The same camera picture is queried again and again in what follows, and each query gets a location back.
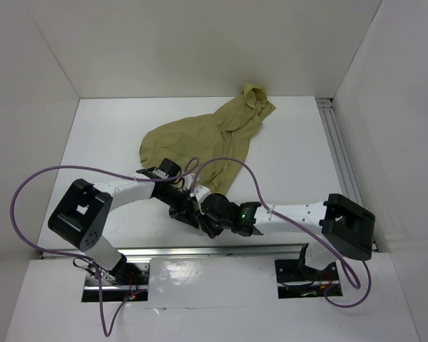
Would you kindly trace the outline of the olive yellow jacket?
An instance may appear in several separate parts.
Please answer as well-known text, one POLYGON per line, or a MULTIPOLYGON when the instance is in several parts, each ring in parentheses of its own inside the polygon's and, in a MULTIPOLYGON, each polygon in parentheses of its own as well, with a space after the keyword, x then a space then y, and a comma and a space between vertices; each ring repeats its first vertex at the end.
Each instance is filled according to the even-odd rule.
POLYGON ((274 110, 264 87, 246 83, 240 95, 214 113, 183 118, 148 132, 139 149, 141 164, 157 167, 168 158, 182 167, 193 157, 201 164, 217 157, 244 162, 250 141, 274 110))

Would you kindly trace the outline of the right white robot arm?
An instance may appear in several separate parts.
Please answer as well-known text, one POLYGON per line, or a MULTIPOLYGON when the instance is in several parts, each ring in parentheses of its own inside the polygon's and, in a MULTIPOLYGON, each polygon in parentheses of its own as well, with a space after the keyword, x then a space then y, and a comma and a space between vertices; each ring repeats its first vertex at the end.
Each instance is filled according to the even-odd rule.
POLYGON ((314 279, 340 257, 368 261, 372 257, 375 216, 341 194, 324 202, 302 205, 271 205, 259 202, 236 204, 222 194, 196 195, 200 217, 214 232, 229 230, 242 237, 304 232, 316 242, 297 262, 298 274, 314 279))

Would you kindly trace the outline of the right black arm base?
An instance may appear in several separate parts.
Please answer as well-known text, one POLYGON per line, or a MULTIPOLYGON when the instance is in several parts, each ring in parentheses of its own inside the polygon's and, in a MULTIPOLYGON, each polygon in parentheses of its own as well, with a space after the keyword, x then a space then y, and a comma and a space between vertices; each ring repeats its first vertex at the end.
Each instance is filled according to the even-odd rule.
POLYGON ((277 259, 275 260, 275 272, 277 282, 282 285, 308 283, 314 284, 316 281, 338 281, 339 275, 334 263, 329 264, 322 271, 316 270, 306 265, 306 244, 300 250, 299 257, 296 259, 277 259))

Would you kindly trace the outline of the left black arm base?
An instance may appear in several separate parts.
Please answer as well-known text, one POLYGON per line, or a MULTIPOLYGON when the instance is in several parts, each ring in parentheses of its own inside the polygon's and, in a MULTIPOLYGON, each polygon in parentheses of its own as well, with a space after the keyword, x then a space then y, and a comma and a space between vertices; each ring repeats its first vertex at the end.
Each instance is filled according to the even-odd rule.
MULTIPOLYGON (((72 264, 86 272, 86 283, 89 286, 97 285, 99 276, 96 273, 96 267, 93 261, 86 261, 82 258, 75 257, 72 264)), ((102 284, 107 286, 119 286, 132 284, 136 286, 147 285, 149 280, 149 263, 132 264, 127 263, 124 271, 120 271, 115 276, 108 273, 104 268, 99 267, 102 284)))

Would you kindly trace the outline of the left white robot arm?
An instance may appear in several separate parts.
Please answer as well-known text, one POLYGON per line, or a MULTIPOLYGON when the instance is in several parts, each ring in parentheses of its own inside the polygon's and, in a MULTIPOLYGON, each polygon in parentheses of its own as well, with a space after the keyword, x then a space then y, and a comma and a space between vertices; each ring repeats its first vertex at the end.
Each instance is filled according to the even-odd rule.
POLYGON ((165 158, 158 167, 137 171, 139 180, 95 185, 78 179, 49 217, 48 227, 96 262, 108 283, 123 283, 138 271, 103 236, 108 215, 132 202, 156 198, 169 206, 170 218, 197 228, 194 204, 190 202, 188 191, 178 189, 177 180, 169 180, 180 174, 180 166, 165 158))

